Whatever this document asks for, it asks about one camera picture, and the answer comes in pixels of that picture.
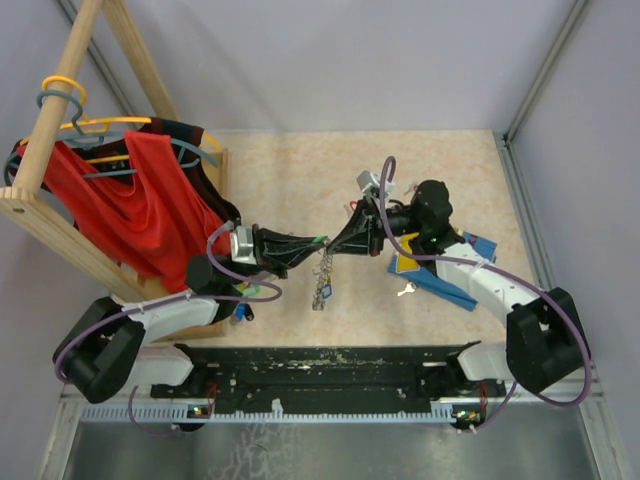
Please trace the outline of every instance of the blue book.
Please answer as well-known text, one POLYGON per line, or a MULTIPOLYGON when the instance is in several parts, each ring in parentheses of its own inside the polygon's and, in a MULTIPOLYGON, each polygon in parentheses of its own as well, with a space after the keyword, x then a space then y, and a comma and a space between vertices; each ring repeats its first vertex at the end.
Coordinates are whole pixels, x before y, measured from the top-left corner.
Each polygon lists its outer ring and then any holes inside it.
MULTIPOLYGON (((481 255, 491 262, 495 261, 495 253, 498 244, 471 233, 465 232, 463 236, 478 255, 481 255)), ((436 277, 426 268, 420 267, 420 270, 413 272, 398 273, 397 263, 398 255, 394 255, 391 259, 391 263, 389 264, 389 273, 406 278, 408 281, 415 283, 417 287, 435 293, 436 295, 445 298, 450 302, 469 310, 470 312, 476 308, 478 302, 474 298, 467 295, 461 288, 436 277)))

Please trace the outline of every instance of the yellow hanger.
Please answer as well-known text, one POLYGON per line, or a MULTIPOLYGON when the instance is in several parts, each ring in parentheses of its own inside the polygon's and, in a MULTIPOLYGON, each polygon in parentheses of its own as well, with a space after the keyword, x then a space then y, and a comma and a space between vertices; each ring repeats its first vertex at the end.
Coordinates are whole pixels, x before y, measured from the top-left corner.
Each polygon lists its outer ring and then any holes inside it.
MULTIPOLYGON (((52 82, 64 82, 77 88, 80 91, 80 105, 84 105, 87 102, 87 100, 89 100, 89 94, 87 93, 87 90, 80 83, 76 82, 71 78, 63 77, 61 75, 52 75, 50 77, 45 78, 44 81, 42 82, 42 89, 46 90, 47 87, 52 82)), ((109 127, 111 126, 112 123, 139 123, 139 124, 151 123, 151 118, 149 117, 104 117, 104 118, 96 118, 92 120, 88 117, 88 115, 84 114, 83 118, 84 120, 78 121, 78 125, 83 127, 84 126, 90 127, 93 125, 102 125, 102 127, 100 128, 86 130, 87 133, 91 133, 91 134, 106 132, 107 130, 109 130, 109 127)), ((69 128, 74 128, 72 123, 63 123, 62 125, 60 125, 60 130, 66 130, 69 128)), ((209 142, 213 147, 215 147, 217 150, 222 150, 220 143, 218 143, 218 141, 207 132, 203 132, 202 137, 207 142, 209 142)), ((20 141, 20 145, 26 145, 29 142, 29 138, 30 137, 23 138, 20 141)), ((129 155, 113 155, 111 157, 95 158, 92 160, 87 160, 87 163, 106 163, 106 162, 115 162, 119 160, 128 160, 128 159, 129 159, 129 155)))

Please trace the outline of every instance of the floor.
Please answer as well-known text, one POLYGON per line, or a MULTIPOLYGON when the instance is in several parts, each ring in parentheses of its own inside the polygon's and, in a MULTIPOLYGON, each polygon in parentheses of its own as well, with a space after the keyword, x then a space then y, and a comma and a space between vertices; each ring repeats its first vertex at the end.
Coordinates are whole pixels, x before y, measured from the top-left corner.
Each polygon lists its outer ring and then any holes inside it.
MULTIPOLYGON (((166 425, 148 425, 161 431, 166 425)), ((478 435, 446 425, 210 424, 173 440, 81 423, 65 480, 599 478, 580 411, 512 404, 478 435)))
MULTIPOLYGON (((359 197, 356 177, 398 160, 394 197, 412 182, 443 180, 454 226, 498 243, 497 264, 531 279, 524 244, 488 130, 239 134, 220 136, 230 151, 229 198, 246 224, 296 235, 336 235, 348 220, 345 204, 359 197)), ((470 313, 426 291, 398 297, 406 281, 387 273, 392 247, 377 258, 335 256, 333 295, 311 309, 308 259, 278 281, 283 297, 256 305, 255 321, 193 346, 441 345, 504 338, 500 322, 482 307, 470 313)))

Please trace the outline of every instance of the gray floor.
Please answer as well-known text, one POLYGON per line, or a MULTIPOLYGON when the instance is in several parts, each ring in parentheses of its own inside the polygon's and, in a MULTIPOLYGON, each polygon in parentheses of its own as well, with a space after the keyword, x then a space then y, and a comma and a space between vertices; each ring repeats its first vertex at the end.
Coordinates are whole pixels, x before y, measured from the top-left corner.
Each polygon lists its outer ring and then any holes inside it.
POLYGON ((156 439, 128 424, 86 423, 79 427, 64 478, 599 477, 578 410, 512 404, 502 418, 478 435, 457 435, 440 425, 219 424, 177 439, 156 439))

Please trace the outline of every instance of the red object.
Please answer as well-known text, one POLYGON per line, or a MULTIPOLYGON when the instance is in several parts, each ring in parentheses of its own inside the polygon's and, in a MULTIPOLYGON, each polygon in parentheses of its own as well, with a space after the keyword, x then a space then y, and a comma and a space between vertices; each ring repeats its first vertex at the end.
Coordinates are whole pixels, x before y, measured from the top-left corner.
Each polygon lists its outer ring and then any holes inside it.
MULTIPOLYGON (((211 211, 182 172, 171 139, 125 133, 133 185, 110 177, 84 178, 97 170, 64 143, 54 146, 44 181, 74 216, 78 228, 106 255, 145 277, 162 277, 171 293, 186 289, 189 259, 224 222, 211 211)), ((20 155, 26 147, 18 148, 20 155)), ((214 253, 230 253, 222 235, 214 253)))

